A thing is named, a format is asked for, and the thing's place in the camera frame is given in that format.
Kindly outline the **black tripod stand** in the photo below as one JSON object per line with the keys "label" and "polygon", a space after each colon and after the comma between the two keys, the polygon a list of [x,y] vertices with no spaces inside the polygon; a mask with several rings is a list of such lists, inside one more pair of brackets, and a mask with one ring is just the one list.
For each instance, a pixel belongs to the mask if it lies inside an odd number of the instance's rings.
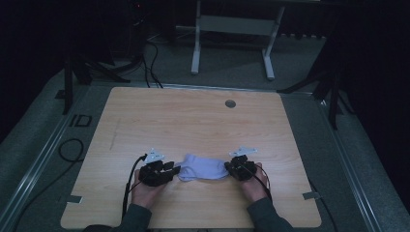
{"label": "black tripod stand", "polygon": [[331,65],[322,69],[312,67],[305,79],[290,87],[279,89],[278,93],[291,94],[313,82],[317,82],[311,95],[317,101],[324,101],[327,96],[330,96],[328,121],[331,127],[337,130],[338,103],[341,102],[351,114],[354,113],[339,93],[343,71],[344,67],[342,65]]}
{"label": "black tripod stand", "polygon": [[119,73],[128,71],[135,66],[136,63],[131,62],[121,67],[109,69],[83,54],[72,54],[68,56],[64,63],[63,99],[65,104],[63,114],[67,115],[73,105],[73,74],[75,74],[81,83],[85,84],[90,84],[92,81],[89,70],[97,71],[102,76],[106,76],[116,82],[130,83],[129,80],[121,77]]}

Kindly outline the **pale lavender cloth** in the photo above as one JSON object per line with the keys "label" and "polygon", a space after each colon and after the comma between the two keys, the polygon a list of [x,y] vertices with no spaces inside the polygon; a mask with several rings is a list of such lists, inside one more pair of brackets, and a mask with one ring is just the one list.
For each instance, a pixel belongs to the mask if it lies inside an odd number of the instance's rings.
{"label": "pale lavender cloth", "polygon": [[183,182],[193,180],[220,180],[228,175],[228,171],[221,159],[202,158],[192,154],[186,154],[178,165],[181,170],[178,178]]}

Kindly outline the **person's right hand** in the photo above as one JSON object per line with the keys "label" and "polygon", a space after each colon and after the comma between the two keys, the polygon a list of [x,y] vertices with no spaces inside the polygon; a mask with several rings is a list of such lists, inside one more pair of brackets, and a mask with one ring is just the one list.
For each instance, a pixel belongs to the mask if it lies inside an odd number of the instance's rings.
{"label": "person's right hand", "polygon": [[262,163],[258,162],[256,166],[255,176],[240,183],[243,194],[250,203],[254,203],[268,196],[266,192],[267,176],[262,171]]}

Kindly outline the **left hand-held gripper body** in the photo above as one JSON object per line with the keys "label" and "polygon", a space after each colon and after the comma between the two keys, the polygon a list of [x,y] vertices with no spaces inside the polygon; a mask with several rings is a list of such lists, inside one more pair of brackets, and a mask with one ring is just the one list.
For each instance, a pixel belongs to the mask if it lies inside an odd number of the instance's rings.
{"label": "left hand-held gripper body", "polygon": [[144,160],[144,166],[139,170],[139,181],[149,187],[161,186],[172,181],[173,177],[168,174],[171,168],[162,168],[164,158],[165,155],[152,148]]}

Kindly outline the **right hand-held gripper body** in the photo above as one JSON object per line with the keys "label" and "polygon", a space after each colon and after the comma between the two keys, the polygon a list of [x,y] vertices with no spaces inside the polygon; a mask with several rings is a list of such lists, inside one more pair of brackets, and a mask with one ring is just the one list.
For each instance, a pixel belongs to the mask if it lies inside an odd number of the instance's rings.
{"label": "right hand-held gripper body", "polygon": [[240,147],[238,150],[231,152],[229,156],[232,158],[231,162],[237,165],[236,170],[238,181],[249,180],[256,172],[256,165],[253,161],[248,160],[248,155],[256,153],[255,148]]}

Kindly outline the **person's left hand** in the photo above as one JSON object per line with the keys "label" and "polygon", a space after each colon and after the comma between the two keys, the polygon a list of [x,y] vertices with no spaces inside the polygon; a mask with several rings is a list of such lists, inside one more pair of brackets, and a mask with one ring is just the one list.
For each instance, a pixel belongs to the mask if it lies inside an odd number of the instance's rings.
{"label": "person's left hand", "polygon": [[149,187],[139,182],[139,169],[134,172],[134,183],[132,184],[132,204],[151,209],[164,190],[165,185]]}

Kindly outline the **white metal table frame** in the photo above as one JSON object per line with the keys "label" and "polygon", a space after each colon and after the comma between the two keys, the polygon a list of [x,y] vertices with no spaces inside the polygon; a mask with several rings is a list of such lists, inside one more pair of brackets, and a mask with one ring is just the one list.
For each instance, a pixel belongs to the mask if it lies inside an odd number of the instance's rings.
{"label": "white metal table frame", "polygon": [[249,18],[204,14],[201,5],[204,0],[192,0],[194,6],[190,10],[194,16],[193,35],[194,47],[191,58],[190,73],[199,74],[201,58],[201,33],[216,32],[235,35],[263,36],[268,38],[268,43],[261,50],[262,61],[268,80],[275,79],[275,71],[271,58],[274,43],[278,36],[278,29],[285,12],[283,5],[279,6],[274,19]]}

